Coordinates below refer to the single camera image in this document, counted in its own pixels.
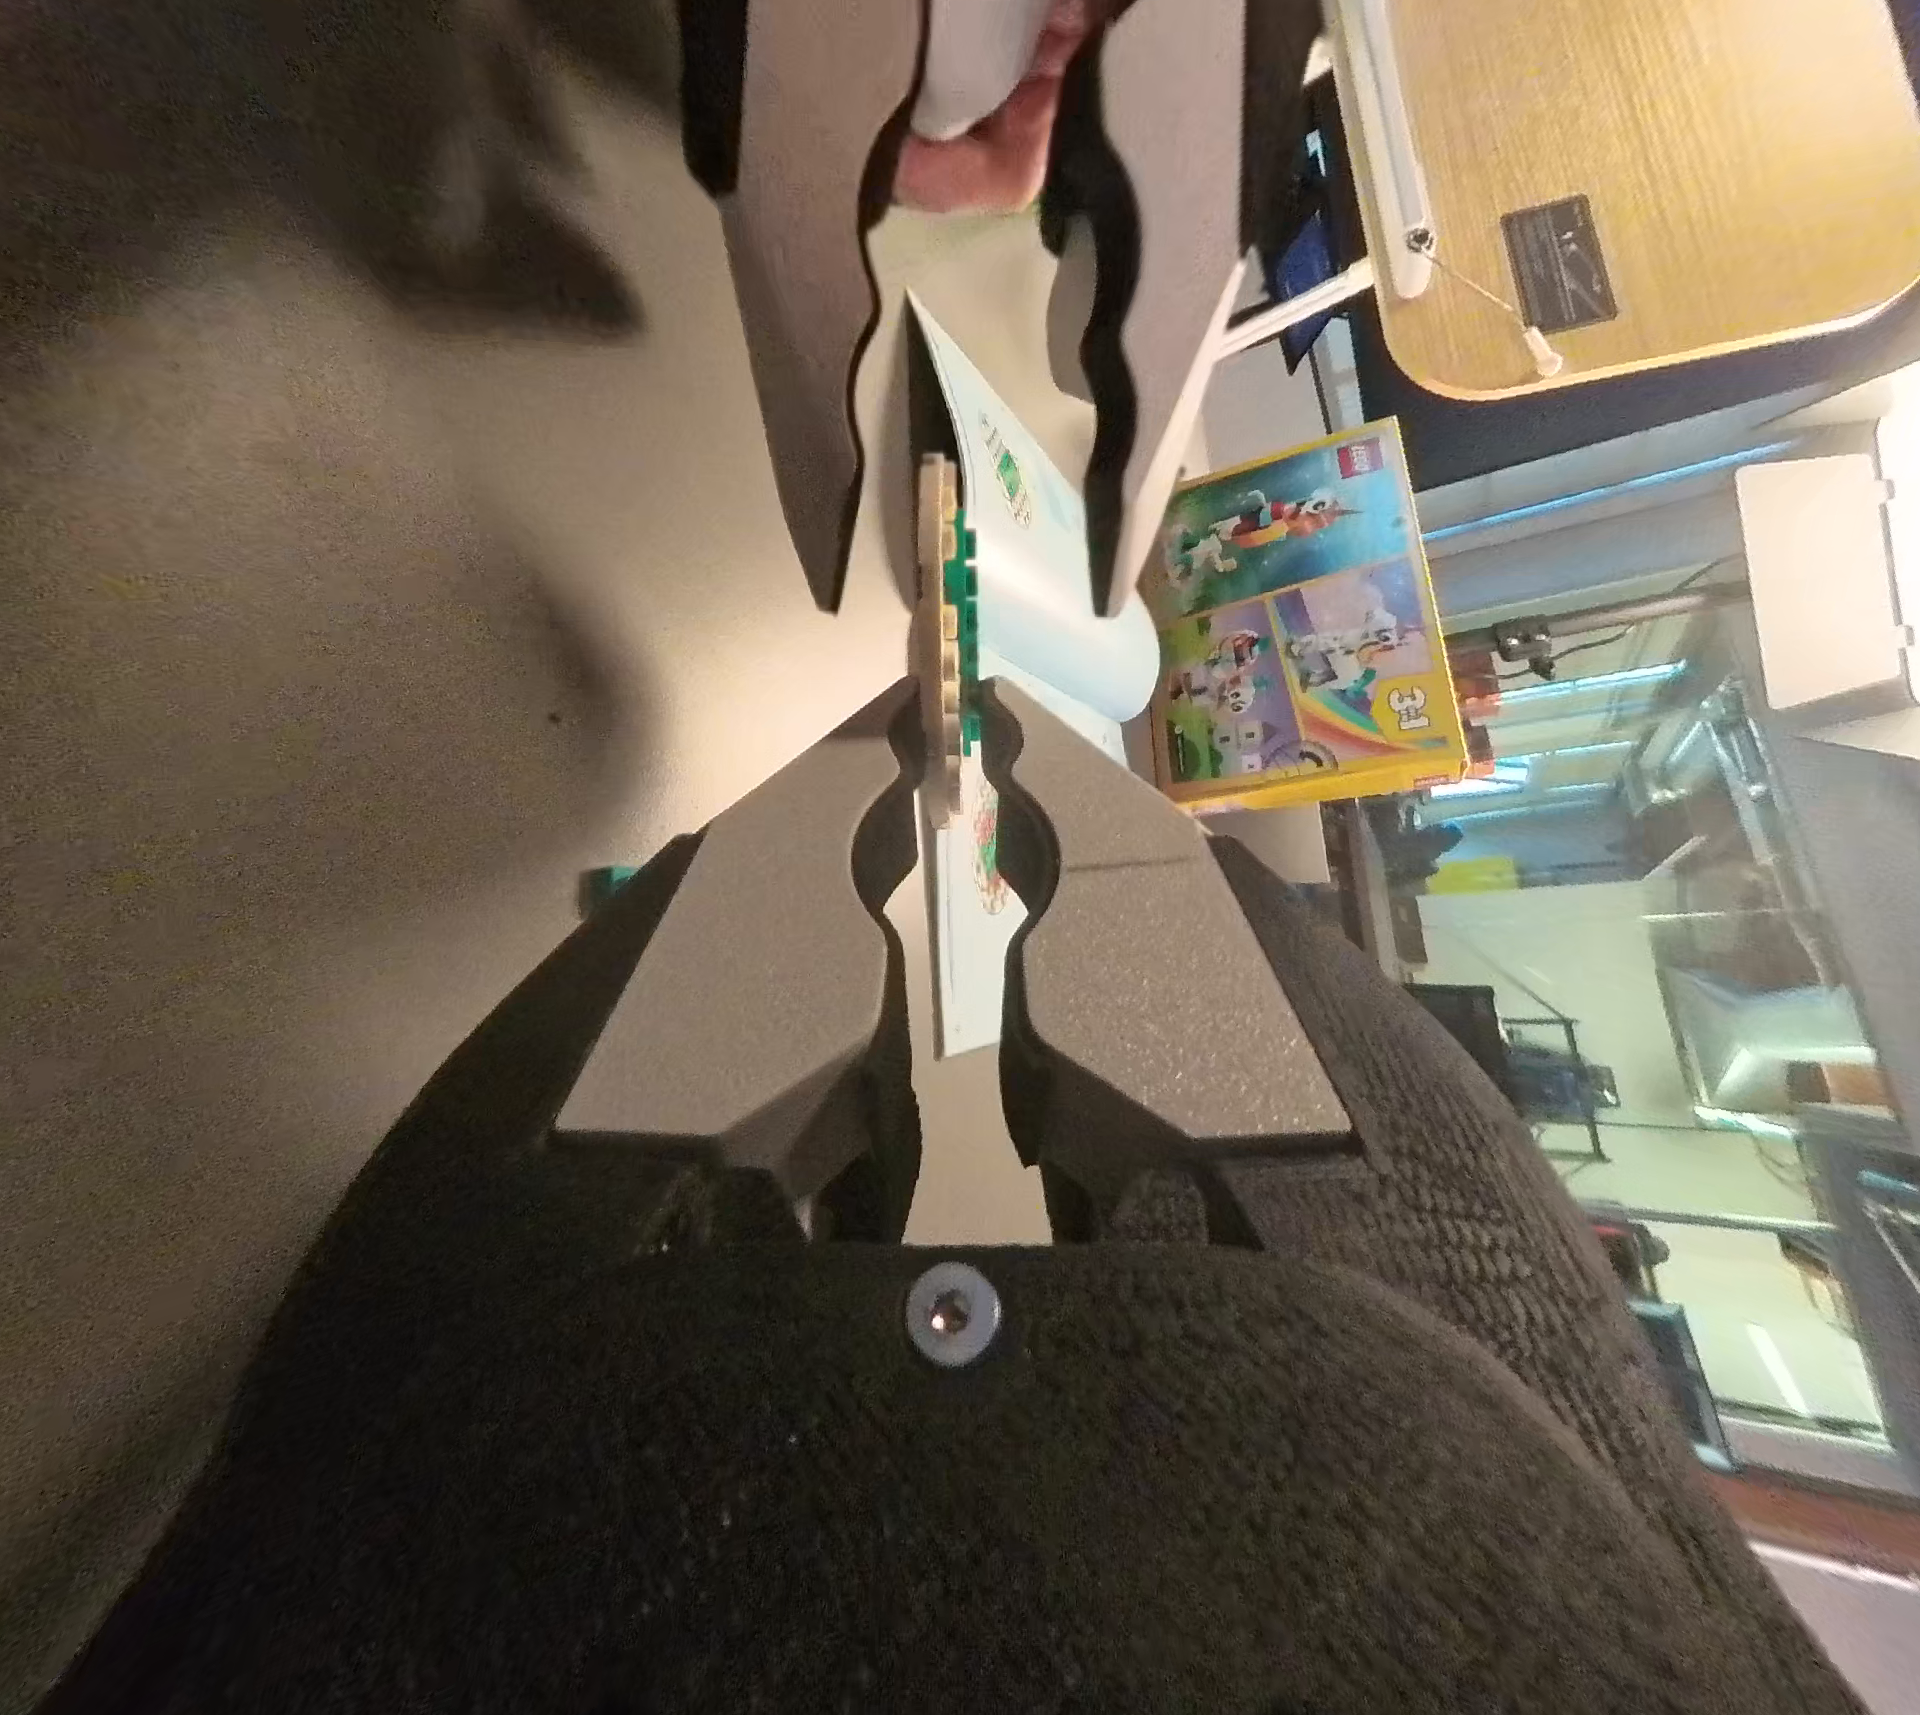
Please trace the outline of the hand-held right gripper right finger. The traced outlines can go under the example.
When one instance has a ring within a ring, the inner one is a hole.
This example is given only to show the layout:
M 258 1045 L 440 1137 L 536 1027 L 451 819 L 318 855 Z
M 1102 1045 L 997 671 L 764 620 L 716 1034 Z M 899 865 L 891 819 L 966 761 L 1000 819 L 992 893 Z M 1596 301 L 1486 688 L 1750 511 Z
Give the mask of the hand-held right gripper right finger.
M 979 695 L 1023 906 L 997 1045 L 1013 1146 L 1055 1175 L 1328 1154 L 1355 1125 L 1199 825 L 1026 688 Z

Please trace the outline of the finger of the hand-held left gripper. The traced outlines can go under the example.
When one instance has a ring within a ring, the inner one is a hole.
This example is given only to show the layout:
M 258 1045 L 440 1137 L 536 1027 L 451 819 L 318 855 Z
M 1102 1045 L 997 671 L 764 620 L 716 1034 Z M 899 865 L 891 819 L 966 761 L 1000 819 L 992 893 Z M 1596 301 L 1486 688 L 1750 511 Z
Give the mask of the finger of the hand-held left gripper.
M 716 209 L 781 520 L 824 613 L 845 599 L 866 468 L 853 384 L 879 324 L 869 199 L 921 68 L 923 0 L 747 0 Z
M 1244 259 L 1244 0 L 1133 0 L 1076 52 L 1054 124 L 1067 220 L 1055 346 L 1092 407 L 1091 602 L 1137 586 Z

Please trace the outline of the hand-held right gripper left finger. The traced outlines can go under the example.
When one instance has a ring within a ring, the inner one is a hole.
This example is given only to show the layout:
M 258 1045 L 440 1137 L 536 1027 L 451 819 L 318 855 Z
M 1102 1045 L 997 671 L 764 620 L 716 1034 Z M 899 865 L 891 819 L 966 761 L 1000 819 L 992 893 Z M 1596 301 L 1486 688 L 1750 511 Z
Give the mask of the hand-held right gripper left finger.
M 911 678 L 716 814 L 557 1119 L 763 1173 L 819 1238 L 894 1243 L 921 1175 L 901 934 L 921 853 Z

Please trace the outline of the tan and green lego assembly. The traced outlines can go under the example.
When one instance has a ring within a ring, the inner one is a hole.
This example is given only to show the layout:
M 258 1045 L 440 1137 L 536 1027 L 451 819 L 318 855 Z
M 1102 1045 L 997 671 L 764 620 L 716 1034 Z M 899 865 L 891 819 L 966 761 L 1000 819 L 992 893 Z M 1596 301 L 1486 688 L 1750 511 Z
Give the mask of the tan and green lego assembly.
M 979 562 L 962 466 L 932 449 L 915 473 L 915 624 L 910 636 L 923 716 L 923 808 L 934 829 L 962 814 L 979 756 Z

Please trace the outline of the yellow lego box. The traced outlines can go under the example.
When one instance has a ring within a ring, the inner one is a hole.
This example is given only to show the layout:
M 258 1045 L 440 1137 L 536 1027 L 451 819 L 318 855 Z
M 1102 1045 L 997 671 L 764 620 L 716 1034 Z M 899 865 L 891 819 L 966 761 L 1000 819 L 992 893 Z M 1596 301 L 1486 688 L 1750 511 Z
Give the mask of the yellow lego box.
M 1194 817 L 1467 773 L 1397 421 L 1182 480 L 1140 572 L 1155 778 Z

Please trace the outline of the white lego instruction booklet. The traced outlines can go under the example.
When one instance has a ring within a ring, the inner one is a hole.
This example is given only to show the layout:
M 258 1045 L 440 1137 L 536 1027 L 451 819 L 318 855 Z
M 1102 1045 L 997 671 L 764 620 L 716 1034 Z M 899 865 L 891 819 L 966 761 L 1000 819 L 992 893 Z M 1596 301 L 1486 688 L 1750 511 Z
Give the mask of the white lego instruction booklet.
M 1092 613 L 1082 492 L 918 292 L 903 322 L 911 377 L 932 389 L 932 431 L 958 462 L 979 674 L 1016 684 L 1127 764 L 1123 726 L 1140 716 L 1160 663 L 1140 599 L 1117 619 Z M 973 746 L 958 804 L 930 804 L 927 838 L 934 1041 L 939 1057 L 962 1057 L 997 1045 L 1006 951 L 1026 915 L 997 866 L 997 791 Z

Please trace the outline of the person's left hand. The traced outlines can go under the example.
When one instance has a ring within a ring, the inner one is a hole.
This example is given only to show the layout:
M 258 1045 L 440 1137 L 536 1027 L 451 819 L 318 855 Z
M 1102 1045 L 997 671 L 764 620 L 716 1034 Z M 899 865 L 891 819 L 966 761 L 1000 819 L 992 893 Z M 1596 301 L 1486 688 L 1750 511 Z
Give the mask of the person's left hand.
M 1045 185 L 1071 61 L 1099 21 L 1099 0 L 1051 0 L 1016 88 L 951 137 L 907 131 L 891 199 L 923 215 L 1016 215 Z

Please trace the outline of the blue box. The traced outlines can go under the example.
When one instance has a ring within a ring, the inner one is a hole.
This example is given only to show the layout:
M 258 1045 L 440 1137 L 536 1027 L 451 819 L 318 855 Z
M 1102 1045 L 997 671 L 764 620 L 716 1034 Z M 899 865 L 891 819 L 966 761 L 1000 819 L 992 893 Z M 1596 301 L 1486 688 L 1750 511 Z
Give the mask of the blue box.
M 1271 301 L 1294 301 L 1333 277 L 1333 237 L 1325 199 L 1311 202 L 1294 227 L 1266 257 L 1266 292 Z

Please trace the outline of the black label plate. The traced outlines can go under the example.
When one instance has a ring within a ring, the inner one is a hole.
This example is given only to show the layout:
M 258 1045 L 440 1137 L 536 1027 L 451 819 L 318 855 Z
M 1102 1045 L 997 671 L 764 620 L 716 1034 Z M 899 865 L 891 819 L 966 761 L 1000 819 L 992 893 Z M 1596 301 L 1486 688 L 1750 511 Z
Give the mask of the black label plate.
M 1500 215 L 1523 318 L 1545 335 L 1617 318 L 1617 295 L 1589 195 L 1573 191 Z

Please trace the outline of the black clamp on metal rod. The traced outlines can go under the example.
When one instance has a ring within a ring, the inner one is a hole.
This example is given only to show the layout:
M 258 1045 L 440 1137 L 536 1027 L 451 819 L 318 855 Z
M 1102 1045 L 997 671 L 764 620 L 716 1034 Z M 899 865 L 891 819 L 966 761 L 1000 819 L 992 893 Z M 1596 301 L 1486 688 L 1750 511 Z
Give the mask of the black clamp on metal rod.
M 1496 624 L 1448 627 L 1443 636 L 1448 661 L 1489 657 L 1500 670 L 1520 670 L 1552 680 L 1556 665 L 1573 653 L 1624 641 L 1651 624 L 1682 620 L 1748 602 L 1748 575 L 1722 575 L 1722 567 L 1727 565 L 1731 555 L 1709 562 L 1654 595 L 1600 602 L 1556 615 L 1532 613 L 1510 615 Z

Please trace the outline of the glass display case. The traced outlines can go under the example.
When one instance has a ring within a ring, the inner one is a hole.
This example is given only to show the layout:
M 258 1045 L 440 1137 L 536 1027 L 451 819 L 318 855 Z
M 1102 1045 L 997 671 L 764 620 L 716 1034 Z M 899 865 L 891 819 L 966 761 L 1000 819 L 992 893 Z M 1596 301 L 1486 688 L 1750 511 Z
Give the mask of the glass display case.
M 1620 801 L 1695 1122 L 1792 1134 L 1812 1103 L 1894 1116 L 1744 678 L 1679 680 L 1628 756 Z

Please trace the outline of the white panel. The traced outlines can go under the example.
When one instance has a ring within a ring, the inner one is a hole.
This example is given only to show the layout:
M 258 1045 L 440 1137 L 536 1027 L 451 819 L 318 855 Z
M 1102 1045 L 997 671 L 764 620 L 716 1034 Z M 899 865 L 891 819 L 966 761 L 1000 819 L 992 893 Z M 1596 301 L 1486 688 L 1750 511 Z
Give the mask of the white panel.
M 1764 702 L 1816 739 L 1916 756 L 1916 407 L 1864 451 L 1736 472 Z

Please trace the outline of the wooden board with white frame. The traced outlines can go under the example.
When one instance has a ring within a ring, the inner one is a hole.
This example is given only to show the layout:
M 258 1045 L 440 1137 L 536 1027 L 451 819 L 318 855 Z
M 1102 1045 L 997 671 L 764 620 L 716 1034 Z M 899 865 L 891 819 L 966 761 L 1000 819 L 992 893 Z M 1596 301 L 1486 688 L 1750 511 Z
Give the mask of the wooden board with white frame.
M 1360 247 L 1227 353 L 1371 301 L 1467 404 L 1867 326 L 1916 292 L 1897 0 L 1325 0 Z M 1585 191 L 1617 318 L 1545 335 L 1500 215 Z

